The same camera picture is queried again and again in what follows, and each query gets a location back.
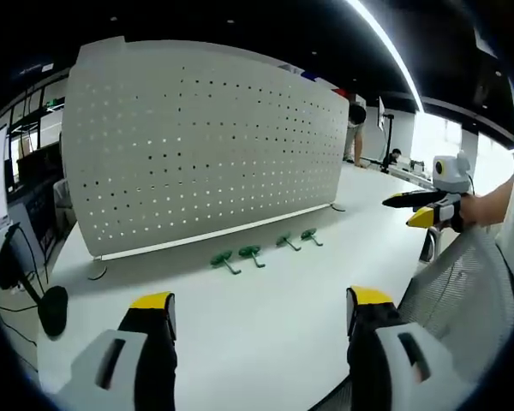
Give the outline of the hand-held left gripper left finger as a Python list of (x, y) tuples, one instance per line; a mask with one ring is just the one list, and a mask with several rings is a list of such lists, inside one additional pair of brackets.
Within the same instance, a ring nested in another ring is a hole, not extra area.
[(175, 342), (175, 295), (141, 297), (75, 358), (57, 402), (64, 410), (174, 410)]

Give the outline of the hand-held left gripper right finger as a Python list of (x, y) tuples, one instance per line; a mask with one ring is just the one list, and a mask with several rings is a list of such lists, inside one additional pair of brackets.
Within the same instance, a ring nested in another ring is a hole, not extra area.
[(458, 375), (449, 350), (405, 322), (385, 293), (346, 291), (347, 361), (353, 410), (454, 410)]

